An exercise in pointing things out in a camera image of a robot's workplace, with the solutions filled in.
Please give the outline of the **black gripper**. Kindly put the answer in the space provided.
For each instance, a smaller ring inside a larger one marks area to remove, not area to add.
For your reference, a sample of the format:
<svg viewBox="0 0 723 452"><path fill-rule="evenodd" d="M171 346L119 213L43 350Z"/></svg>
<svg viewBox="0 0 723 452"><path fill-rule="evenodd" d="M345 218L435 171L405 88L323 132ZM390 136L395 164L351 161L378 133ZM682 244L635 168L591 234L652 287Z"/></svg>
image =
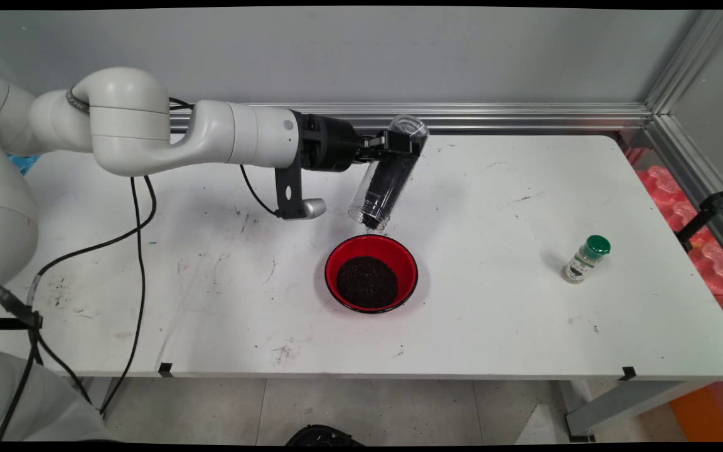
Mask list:
<svg viewBox="0 0 723 452"><path fill-rule="evenodd" d="M359 150L361 161L420 155L429 138L429 134L414 134L412 143L409 135L396 131L379 131L364 138L348 121L296 111L293 114L299 131L299 164L307 171L344 172Z"/></svg>

